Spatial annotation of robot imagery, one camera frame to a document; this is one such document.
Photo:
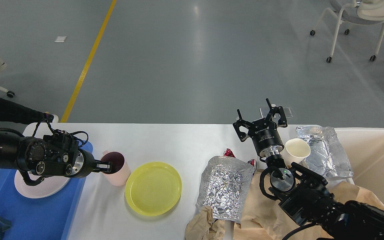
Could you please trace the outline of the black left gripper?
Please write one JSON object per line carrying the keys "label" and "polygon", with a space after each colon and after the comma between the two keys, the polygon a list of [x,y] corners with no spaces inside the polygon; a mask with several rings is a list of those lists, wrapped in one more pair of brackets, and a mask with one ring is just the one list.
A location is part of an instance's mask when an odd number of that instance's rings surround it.
{"label": "black left gripper", "polygon": [[66,169],[68,178],[84,178],[90,173],[111,173],[112,162],[96,161],[92,153],[87,150],[79,149],[74,157],[73,163]]}

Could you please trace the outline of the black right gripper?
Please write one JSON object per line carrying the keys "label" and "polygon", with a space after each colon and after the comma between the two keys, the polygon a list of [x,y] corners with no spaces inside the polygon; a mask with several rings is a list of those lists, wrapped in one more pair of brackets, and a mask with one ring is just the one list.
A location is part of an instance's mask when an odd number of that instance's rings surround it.
{"label": "black right gripper", "polygon": [[253,122],[244,120],[240,109],[237,109],[238,120],[233,123],[239,140],[244,142],[251,138],[259,157],[268,157],[270,152],[279,154],[284,149],[277,128],[287,127],[287,117],[283,107],[271,104],[268,98],[265,100],[268,106],[260,108],[263,119]]}

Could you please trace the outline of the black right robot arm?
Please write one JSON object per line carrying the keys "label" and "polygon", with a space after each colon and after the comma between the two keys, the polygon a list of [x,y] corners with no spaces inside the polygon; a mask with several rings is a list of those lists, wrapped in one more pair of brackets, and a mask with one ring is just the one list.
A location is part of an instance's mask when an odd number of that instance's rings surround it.
{"label": "black right robot arm", "polygon": [[286,146],[277,131],[287,127],[287,117],[282,106],[266,102],[265,117],[249,122],[237,110],[239,118],[233,127],[241,142],[252,139],[260,161],[267,165],[259,179],[262,194],[279,200],[279,207],[298,225],[283,239],[319,225],[335,240],[384,240],[383,210],[355,200],[339,203],[323,176],[298,163],[287,167],[281,155]]}

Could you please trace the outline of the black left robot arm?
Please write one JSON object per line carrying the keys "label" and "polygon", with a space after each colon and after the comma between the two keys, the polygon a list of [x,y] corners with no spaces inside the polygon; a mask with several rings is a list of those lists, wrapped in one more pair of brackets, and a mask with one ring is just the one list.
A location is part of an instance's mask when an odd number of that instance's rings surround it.
{"label": "black left robot arm", "polygon": [[26,185],[36,186],[46,178],[84,178],[90,173],[110,173],[113,163],[96,160],[82,149],[87,140],[79,132],[53,129],[43,138],[24,136],[13,129],[0,129],[0,169],[19,171]]}

